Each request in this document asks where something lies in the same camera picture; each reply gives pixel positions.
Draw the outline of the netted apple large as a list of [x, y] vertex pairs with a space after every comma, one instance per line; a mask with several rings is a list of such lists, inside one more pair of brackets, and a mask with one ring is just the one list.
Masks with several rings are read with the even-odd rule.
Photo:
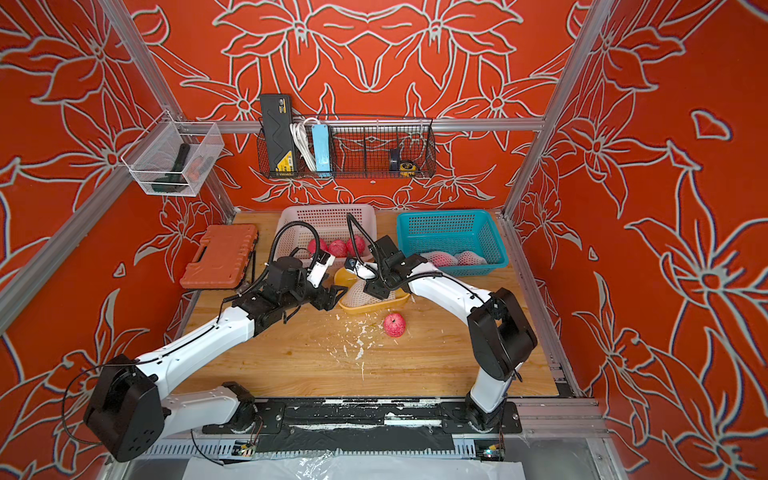
[[421, 253], [421, 256], [437, 268], [458, 266], [458, 258], [443, 251]]

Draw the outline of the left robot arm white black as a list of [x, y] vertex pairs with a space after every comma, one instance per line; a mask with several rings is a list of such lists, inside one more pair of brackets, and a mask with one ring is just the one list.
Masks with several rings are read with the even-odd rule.
[[116, 461], [128, 462], [163, 437], [251, 414], [245, 390], [232, 383], [186, 398], [173, 392], [231, 348], [287, 322], [303, 305], [333, 310], [348, 289], [324, 283], [328, 267], [326, 261], [303, 267], [290, 256], [273, 260], [203, 326], [135, 359], [116, 356], [101, 368], [85, 425]]

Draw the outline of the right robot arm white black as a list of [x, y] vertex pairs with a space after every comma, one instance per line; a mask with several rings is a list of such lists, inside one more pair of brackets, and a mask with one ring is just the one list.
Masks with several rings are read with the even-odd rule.
[[383, 299], [401, 289], [466, 324], [479, 371], [465, 399], [464, 421], [480, 432], [500, 425], [508, 389], [538, 345], [516, 296], [505, 288], [493, 292], [473, 287], [421, 255], [407, 257], [388, 236], [373, 243], [373, 257], [373, 262], [345, 262], [365, 282], [366, 294]]

